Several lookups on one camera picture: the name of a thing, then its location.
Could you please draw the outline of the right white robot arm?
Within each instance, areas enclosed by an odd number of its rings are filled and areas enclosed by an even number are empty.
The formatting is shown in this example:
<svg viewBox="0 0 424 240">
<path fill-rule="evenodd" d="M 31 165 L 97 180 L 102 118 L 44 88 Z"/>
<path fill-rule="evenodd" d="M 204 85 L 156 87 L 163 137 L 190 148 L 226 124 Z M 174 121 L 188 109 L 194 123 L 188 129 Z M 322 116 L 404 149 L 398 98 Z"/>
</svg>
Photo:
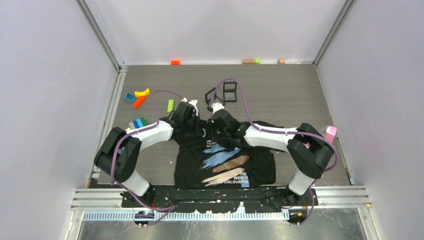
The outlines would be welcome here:
<svg viewBox="0 0 424 240">
<path fill-rule="evenodd" d="M 264 126 L 239 122 L 225 109 L 213 110 L 209 119 L 214 140 L 228 148 L 268 149 L 287 152 L 297 171 L 285 189 L 290 205 L 299 205 L 307 190 L 327 170 L 336 148 L 312 125 L 297 128 Z"/>
</svg>

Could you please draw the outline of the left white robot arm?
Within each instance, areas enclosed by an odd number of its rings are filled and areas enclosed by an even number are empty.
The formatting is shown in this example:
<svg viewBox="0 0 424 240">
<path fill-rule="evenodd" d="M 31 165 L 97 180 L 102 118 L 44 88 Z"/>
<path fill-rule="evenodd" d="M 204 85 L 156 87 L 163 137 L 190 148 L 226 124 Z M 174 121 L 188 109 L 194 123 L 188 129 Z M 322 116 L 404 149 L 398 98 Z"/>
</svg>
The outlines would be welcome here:
<svg viewBox="0 0 424 240">
<path fill-rule="evenodd" d="M 140 151 L 160 142 L 171 140 L 175 133 L 197 135 L 199 131 L 198 100 L 181 101 L 175 111 L 153 123 L 134 130 L 125 131 L 114 127 L 108 133 L 93 163 L 134 193 L 134 200 L 141 207 L 153 202 L 150 183 L 136 170 Z"/>
</svg>

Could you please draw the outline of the black brooch box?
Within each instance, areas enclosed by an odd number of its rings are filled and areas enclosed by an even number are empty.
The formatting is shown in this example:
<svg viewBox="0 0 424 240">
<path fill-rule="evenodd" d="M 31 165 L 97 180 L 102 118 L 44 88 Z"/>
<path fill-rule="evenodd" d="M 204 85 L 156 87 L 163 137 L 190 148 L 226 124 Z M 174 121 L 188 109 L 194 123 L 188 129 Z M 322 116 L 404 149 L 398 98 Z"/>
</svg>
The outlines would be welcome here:
<svg viewBox="0 0 424 240">
<path fill-rule="evenodd" d="M 235 103 L 237 102 L 237 86 L 238 84 L 230 79 L 223 83 L 223 101 L 225 103 Z"/>
<path fill-rule="evenodd" d="M 207 91 L 204 94 L 204 98 L 205 98 L 205 103 L 208 106 L 211 106 L 212 103 L 215 103 L 215 102 L 218 102 L 218 103 L 220 103 L 222 105 L 225 104 L 224 101 L 220 97 L 217 96 L 216 87 L 213 87 L 209 91 Z"/>
</svg>

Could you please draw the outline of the black printed t-shirt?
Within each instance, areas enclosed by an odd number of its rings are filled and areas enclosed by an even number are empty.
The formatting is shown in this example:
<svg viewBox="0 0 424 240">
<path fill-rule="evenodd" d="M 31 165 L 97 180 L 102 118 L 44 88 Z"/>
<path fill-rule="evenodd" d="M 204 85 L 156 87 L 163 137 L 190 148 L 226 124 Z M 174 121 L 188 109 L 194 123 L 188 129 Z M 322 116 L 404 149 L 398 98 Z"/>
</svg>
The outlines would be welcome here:
<svg viewBox="0 0 424 240">
<path fill-rule="evenodd" d="M 270 149 L 228 148 L 215 142 L 205 120 L 199 121 L 206 136 L 175 133 L 179 146 L 174 186 L 181 189 L 254 188 L 276 182 L 275 157 Z"/>
</svg>

